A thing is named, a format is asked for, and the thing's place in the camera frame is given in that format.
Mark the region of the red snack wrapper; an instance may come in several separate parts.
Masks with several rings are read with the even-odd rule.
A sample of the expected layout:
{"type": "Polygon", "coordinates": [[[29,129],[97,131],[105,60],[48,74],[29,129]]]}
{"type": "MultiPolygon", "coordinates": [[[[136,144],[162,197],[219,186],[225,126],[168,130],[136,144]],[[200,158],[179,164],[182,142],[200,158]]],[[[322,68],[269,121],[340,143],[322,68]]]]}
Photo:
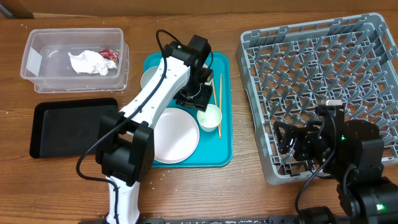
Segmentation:
{"type": "Polygon", "coordinates": [[[118,54],[116,51],[114,51],[114,50],[111,50],[111,49],[104,49],[104,50],[101,50],[101,51],[99,52],[99,54],[100,54],[103,58],[105,58],[105,59],[107,59],[107,60],[112,60],[112,61],[115,62],[115,63],[119,63],[119,54],[118,54]]]}

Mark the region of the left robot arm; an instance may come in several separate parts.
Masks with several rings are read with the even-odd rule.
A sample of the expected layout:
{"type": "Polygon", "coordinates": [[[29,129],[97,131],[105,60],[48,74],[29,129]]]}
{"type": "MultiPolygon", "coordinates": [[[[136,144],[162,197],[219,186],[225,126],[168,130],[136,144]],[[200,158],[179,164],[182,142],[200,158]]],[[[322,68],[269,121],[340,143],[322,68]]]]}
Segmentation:
{"type": "Polygon", "coordinates": [[[208,40],[194,35],[187,45],[178,39],[161,46],[162,58],[151,81],[120,112],[106,115],[95,143],[96,162],[109,186],[106,223],[136,223],[139,184],[155,157],[154,128],[172,100],[205,111],[212,96],[205,65],[208,40]]]}

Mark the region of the grey bowl with brown scraps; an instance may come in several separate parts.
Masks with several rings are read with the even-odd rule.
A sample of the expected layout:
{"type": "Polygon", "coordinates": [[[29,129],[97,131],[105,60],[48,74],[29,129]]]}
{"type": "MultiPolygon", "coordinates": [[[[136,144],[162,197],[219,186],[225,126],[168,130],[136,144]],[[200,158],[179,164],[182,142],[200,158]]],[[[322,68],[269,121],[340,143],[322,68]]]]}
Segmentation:
{"type": "Polygon", "coordinates": [[[143,89],[149,81],[152,79],[152,77],[155,75],[156,71],[158,69],[158,66],[153,66],[151,68],[148,68],[142,75],[141,77],[141,88],[143,89]]]}

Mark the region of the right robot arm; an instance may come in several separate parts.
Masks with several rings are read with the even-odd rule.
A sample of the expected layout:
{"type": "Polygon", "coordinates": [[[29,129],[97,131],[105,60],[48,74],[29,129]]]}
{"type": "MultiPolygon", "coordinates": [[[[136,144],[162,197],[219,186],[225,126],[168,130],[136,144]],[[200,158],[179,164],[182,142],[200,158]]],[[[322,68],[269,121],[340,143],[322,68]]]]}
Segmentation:
{"type": "Polygon", "coordinates": [[[383,176],[384,141],[379,128],[361,120],[325,118],[299,128],[276,121],[279,152],[314,160],[337,182],[349,223],[397,223],[397,185],[383,176]]]}

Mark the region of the white cup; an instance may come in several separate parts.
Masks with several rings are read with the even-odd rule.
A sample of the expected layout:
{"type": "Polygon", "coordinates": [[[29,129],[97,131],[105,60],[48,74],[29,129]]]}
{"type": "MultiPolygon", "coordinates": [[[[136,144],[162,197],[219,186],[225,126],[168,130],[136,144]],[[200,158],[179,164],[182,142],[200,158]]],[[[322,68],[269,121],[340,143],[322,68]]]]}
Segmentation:
{"type": "Polygon", "coordinates": [[[205,111],[197,111],[197,121],[205,132],[214,131],[222,121],[221,110],[213,104],[208,104],[205,111]]]}

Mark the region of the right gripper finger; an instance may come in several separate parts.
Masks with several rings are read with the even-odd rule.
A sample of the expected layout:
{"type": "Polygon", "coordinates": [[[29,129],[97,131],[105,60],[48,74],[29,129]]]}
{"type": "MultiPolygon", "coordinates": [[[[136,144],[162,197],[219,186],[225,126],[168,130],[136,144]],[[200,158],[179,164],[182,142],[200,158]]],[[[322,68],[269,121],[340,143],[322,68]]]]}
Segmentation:
{"type": "Polygon", "coordinates": [[[299,139],[298,138],[277,138],[277,150],[281,154],[287,154],[290,151],[298,151],[299,139]]]}
{"type": "Polygon", "coordinates": [[[305,128],[299,128],[281,121],[275,121],[273,127],[277,139],[298,138],[299,136],[303,136],[307,133],[305,128]]]}

